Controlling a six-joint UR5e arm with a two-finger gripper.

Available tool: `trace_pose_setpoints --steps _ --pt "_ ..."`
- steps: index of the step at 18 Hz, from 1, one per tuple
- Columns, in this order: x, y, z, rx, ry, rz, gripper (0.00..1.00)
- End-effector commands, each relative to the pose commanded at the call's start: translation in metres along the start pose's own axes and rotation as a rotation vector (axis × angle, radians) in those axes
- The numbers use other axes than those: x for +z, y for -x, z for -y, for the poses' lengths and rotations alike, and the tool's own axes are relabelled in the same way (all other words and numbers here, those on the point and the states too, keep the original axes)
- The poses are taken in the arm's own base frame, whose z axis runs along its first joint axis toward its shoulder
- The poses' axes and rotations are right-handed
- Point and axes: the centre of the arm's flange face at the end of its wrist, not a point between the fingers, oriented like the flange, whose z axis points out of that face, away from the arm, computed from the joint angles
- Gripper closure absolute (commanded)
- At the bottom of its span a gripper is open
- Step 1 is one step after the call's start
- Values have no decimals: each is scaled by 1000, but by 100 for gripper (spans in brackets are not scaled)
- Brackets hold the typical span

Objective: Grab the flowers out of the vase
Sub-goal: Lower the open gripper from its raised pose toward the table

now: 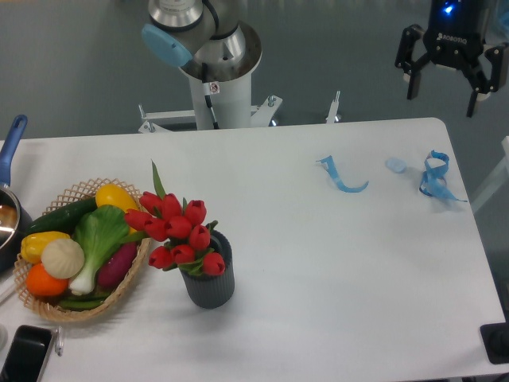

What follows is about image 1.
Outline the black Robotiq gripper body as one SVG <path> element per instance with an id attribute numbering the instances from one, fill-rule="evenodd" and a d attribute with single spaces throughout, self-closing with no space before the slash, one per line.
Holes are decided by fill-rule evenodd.
<path id="1" fill-rule="evenodd" d="M 422 59 L 465 73 L 480 72 L 488 16 L 488 1 L 432 1 Z"/>

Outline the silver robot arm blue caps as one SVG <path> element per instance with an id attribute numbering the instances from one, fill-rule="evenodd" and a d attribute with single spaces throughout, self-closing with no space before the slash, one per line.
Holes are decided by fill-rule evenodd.
<path id="1" fill-rule="evenodd" d="M 481 96 L 497 92 L 508 76 L 508 44 L 488 46 L 489 1 L 433 1 L 427 28 L 414 24 L 402 31 L 394 65 L 409 81 L 407 99 L 418 96 L 421 71 L 428 64 L 463 74 L 472 94 L 467 115 Z M 142 29 L 147 47 L 166 64 L 183 68 L 203 82 L 225 80 L 247 59 L 253 45 L 239 53 L 208 59 L 214 42 L 247 38 L 236 1 L 151 1 L 150 23 Z"/>

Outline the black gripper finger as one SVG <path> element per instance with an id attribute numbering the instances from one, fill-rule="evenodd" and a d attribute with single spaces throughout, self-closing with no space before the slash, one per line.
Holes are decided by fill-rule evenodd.
<path id="1" fill-rule="evenodd" d="M 467 77 L 472 88 L 466 114 L 468 117 L 473 116 L 479 95 L 497 92 L 507 81 L 507 42 L 485 49 L 484 57 L 491 65 L 490 75 L 485 75 L 482 67 L 477 65 Z"/>
<path id="2" fill-rule="evenodd" d="M 418 60 L 413 58 L 414 48 L 418 41 L 424 37 L 424 34 L 425 30 L 421 26 L 413 24 L 402 31 L 399 42 L 394 66 L 402 69 L 404 77 L 408 79 L 407 99 L 415 99 L 418 96 L 421 70 L 429 63 L 428 53 L 424 53 Z"/>

